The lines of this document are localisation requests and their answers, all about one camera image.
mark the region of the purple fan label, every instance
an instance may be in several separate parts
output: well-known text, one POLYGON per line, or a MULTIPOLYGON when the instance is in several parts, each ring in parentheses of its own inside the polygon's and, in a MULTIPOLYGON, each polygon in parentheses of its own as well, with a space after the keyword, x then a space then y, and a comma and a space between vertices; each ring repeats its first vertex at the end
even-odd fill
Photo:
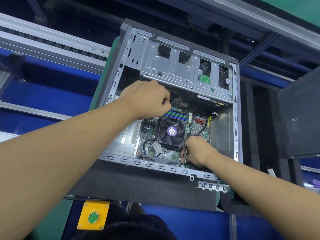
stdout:
POLYGON ((177 129, 174 126, 167 128, 167 133, 169 136, 175 136, 177 134, 177 129))

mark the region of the forearm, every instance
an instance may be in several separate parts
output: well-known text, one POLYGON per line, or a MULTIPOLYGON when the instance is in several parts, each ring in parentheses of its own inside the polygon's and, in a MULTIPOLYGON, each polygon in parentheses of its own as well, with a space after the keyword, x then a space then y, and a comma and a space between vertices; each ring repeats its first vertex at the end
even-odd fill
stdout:
POLYGON ((0 238, 28 234, 135 119, 130 102, 118 99, 0 143, 0 238))
POLYGON ((210 158, 206 166, 286 238, 320 239, 320 196, 316 193, 223 155, 210 158))

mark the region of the person's right arm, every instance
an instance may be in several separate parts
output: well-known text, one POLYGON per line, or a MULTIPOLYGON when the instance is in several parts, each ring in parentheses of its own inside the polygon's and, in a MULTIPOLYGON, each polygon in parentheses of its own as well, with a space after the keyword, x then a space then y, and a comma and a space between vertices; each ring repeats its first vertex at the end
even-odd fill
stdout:
POLYGON ((186 140, 187 161, 205 166, 290 240, 320 239, 320 195, 220 154, 202 137, 186 140))

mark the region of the purple object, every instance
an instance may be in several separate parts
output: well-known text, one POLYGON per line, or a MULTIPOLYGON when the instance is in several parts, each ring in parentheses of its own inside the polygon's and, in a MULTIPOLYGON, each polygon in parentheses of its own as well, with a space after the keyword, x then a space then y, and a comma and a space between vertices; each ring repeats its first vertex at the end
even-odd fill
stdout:
POLYGON ((174 126, 169 126, 167 128, 167 133, 169 136, 175 136, 177 134, 177 129, 174 126))
POLYGON ((320 180, 314 179, 314 180, 312 181, 312 184, 313 184, 313 186, 314 186, 315 188, 319 188, 319 189, 320 189, 320 180))

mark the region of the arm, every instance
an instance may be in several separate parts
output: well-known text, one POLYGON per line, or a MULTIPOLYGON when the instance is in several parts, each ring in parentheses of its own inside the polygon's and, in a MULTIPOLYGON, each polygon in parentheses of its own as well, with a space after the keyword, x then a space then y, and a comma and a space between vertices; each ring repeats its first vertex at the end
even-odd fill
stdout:
POLYGON ((212 170, 284 237, 320 239, 320 195, 226 157, 201 137, 190 137, 186 147, 187 161, 212 170))
POLYGON ((0 239, 22 239, 138 118, 163 115, 170 93, 137 81, 99 109, 0 143, 0 239))

